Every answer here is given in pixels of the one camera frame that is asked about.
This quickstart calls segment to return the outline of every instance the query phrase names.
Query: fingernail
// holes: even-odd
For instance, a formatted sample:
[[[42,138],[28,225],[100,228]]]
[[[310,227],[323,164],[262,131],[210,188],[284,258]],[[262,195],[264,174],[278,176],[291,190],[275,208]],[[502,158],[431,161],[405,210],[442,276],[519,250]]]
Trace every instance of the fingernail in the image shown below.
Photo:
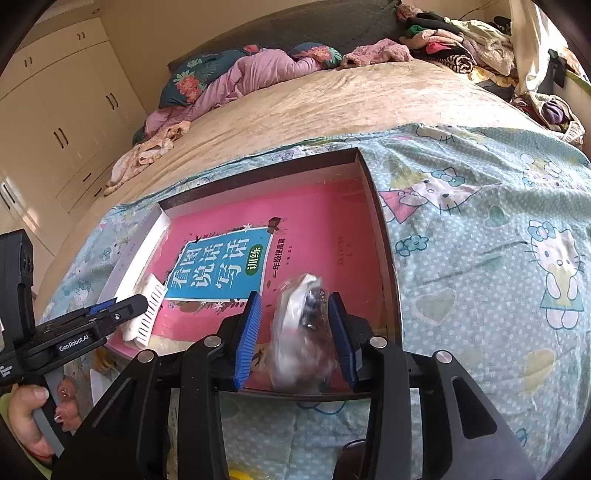
[[[49,390],[43,387],[35,387],[33,389],[33,395],[38,400],[47,400],[49,398]]]

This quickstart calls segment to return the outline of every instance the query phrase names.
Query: pink cloth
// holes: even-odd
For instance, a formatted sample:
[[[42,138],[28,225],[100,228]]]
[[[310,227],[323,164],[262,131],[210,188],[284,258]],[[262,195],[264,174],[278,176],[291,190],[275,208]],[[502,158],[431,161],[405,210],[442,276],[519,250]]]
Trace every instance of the pink cloth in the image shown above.
[[[183,120],[190,122],[210,110],[237,100],[256,90],[286,82],[322,70],[315,59],[293,60],[283,50],[263,48],[250,57],[242,57],[220,78],[212,82],[197,101],[187,107],[173,106],[153,112],[146,120],[148,138],[157,131]]]
[[[173,142],[189,131],[191,123],[180,122],[161,129],[149,140],[137,144],[123,155],[111,171],[111,179],[107,182],[105,197],[120,188],[126,181],[142,173],[162,155],[173,149]]]
[[[343,57],[340,65],[345,68],[365,67],[375,63],[387,61],[411,61],[413,58],[408,47],[385,38],[374,45],[357,47]]]
[[[439,43],[436,41],[430,41],[429,43],[427,43],[427,46],[425,47],[425,51],[429,55],[432,55],[433,53],[441,51],[441,50],[451,50],[451,48],[448,47],[447,45],[444,45],[443,43]]]

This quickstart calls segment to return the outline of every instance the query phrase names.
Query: human hand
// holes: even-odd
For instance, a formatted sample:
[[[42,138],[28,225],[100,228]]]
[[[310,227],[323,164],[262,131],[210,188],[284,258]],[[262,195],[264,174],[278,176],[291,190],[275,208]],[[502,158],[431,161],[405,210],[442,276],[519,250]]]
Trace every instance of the human hand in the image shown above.
[[[62,430],[70,432],[78,429],[82,418],[75,399],[76,386],[71,378],[66,377],[57,386],[61,403],[56,408],[55,421],[63,424]],[[33,420],[33,410],[42,407],[49,398],[49,392],[37,385],[15,385],[8,404],[8,421],[16,439],[30,454],[44,463],[50,463],[53,449]]]

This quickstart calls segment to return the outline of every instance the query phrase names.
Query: curtain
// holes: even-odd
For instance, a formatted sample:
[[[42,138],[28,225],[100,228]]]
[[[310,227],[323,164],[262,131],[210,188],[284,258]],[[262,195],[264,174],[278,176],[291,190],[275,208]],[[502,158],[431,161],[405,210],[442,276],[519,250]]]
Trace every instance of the curtain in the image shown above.
[[[519,75],[517,95],[536,90],[548,71],[548,50],[561,51],[567,41],[540,8],[531,0],[509,0],[511,43]]]

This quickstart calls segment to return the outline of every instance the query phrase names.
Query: white comb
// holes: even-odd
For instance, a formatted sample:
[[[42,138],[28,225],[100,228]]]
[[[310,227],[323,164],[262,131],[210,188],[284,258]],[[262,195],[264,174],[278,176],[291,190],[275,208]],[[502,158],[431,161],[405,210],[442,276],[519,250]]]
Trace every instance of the white comb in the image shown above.
[[[167,291],[168,288],[162,285],[153,274],[150,274],[144,287],[139,292],[148,300],[148,310],[125,324],[123,327],[123,340],[125,342],[135,342],[140,349],[148,346],[156,315]]]

